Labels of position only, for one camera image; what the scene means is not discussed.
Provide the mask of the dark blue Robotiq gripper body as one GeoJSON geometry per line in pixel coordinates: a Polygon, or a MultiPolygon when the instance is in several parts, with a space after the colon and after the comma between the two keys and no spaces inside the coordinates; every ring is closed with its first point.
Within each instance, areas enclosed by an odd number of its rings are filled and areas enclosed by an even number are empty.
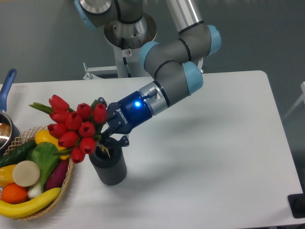
{"type": "Polygon", "coordinates": [[[148,104],[138,91],[115,103],[110,103],[107,107],[107,114],[108,129],[102,132],[102,141],[113,134],[129,134],[135,127],[153,116],[148,104]]]}

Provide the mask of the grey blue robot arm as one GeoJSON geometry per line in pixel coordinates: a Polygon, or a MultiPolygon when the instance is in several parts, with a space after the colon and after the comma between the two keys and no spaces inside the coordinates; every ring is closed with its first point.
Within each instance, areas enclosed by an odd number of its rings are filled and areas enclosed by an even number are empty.
{"type": "Polygon", "coordinates": [[[219,31],[204,23],[192,0],[167,1],[179,34],[167,45],[155,41],[155,21],[143,11],[140,0],[77,0],[74,4],[89,28],[104,28],[116,62],[112,71],[119,77],[153,78],[108,105],[108,128],[99,141],[105,147],[127,146],[126,135],[135,127],[199,90],[202,59],[221,47],[219,31]]]}

